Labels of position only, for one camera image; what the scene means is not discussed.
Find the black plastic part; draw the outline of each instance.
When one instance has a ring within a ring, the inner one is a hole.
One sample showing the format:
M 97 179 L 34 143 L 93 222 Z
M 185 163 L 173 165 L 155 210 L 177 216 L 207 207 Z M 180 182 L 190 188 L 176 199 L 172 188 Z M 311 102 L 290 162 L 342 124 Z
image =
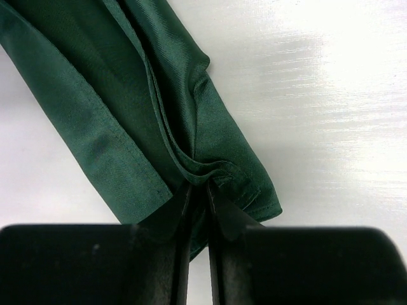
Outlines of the black plastic part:
M 3 229 L 0 304 L 186 304 L 191 190 L 138 225 Z
M 186 304 L 203 201 L 214 304 L 407 305 L 407 272 L 382 232 L 263 227 L 211 182 L 184 184 L 138 225 L 3 229 L 0 305 Z
M 407 304 L 407 272 L 381 231 L 262 227 L 207 192 L 214 304 Z

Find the white surface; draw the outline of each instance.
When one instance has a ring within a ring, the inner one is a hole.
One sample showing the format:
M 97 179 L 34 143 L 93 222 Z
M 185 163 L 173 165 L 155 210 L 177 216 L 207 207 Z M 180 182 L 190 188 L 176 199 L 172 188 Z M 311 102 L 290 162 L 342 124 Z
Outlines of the white surface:
M 274 181 L 271 226 L 383 229 L 407 257 L 407 2 L 171 0 Z M 0 226 L 115 222 L 0 52 Z M 189 304 L 211 304 L 207 252 Z

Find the fabric fold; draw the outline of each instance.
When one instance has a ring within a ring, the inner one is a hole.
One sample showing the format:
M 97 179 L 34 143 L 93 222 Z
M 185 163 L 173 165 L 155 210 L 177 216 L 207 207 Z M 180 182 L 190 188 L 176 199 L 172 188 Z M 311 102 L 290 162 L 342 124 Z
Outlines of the fabric fold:
M 273 184 L 206 72 L 209 58 L 164 0 L 0 0 L 0 43 L 122 223 L 186 179 L 213 179 L 258 221 Z M 203 210 L 191 253 L 206 244 Z

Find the green fabric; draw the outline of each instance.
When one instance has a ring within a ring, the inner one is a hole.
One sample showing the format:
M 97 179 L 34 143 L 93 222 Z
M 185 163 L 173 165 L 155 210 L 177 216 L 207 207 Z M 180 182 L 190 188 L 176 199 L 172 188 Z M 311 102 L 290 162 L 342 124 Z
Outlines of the green fabric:
M 208 56 L 165 0 L 0 0 L 0 43 L 120 222 L 209 177 L 256 220 L 281 213 Z

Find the satin fabric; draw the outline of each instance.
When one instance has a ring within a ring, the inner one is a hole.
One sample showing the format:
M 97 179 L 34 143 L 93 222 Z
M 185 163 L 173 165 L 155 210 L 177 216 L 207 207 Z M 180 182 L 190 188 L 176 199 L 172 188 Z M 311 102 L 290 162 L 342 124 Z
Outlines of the satin fabric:
M 258 221 L 281 213 L 208 56 L 165 0 L 0 0 L 0 43 L 120 222 L 145 219 L 184 180 L 213 179 Z

